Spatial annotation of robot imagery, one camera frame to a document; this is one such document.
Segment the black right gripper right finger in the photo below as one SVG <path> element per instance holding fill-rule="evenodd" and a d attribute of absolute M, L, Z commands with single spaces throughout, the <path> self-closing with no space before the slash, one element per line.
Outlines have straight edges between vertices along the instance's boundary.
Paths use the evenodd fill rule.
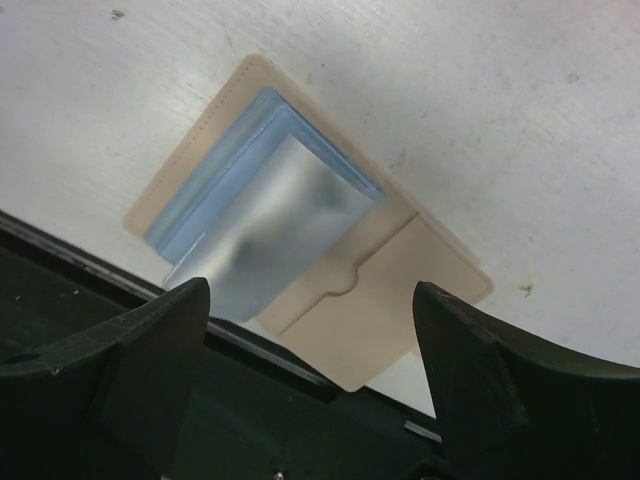
<path fill-rule="evenodd" d="M 552 343 L 429 282 L 414 326 L 460 479 L 635 479 L 639 371 Z"/>

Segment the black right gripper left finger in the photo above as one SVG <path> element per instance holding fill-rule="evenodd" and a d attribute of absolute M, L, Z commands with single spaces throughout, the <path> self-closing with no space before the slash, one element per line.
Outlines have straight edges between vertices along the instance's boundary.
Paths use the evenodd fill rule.
<path fill-rule="evenodd" d="M 209 320 L 206 280 L 1 364 L 4 479 L 159 479 Z"/>

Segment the beige leather card holder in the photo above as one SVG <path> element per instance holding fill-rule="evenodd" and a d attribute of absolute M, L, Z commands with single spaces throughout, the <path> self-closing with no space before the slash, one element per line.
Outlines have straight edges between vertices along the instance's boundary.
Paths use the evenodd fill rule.
<path fill-rule="evenodd" d="M 123 225 L 154 250 L 144 238 L 149 227 L 206 150 L 264 88 L 281 95 L 386 194 L 250 319 L 329 380 L 355 391 L 416 348 L 411 303 L 419 282 L 438 284 L 470 303 L 488 296 L 493 285 L 468 250 L 271 62 L 259 55 L 242 60 L 133 203 Z"/>

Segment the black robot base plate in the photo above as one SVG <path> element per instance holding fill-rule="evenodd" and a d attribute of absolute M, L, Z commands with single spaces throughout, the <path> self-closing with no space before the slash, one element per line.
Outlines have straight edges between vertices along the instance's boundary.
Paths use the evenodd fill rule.
<path fill-rule="evenodd" d="M 5 479 L 447 479 L 434 422 L 1 218 Z"/>

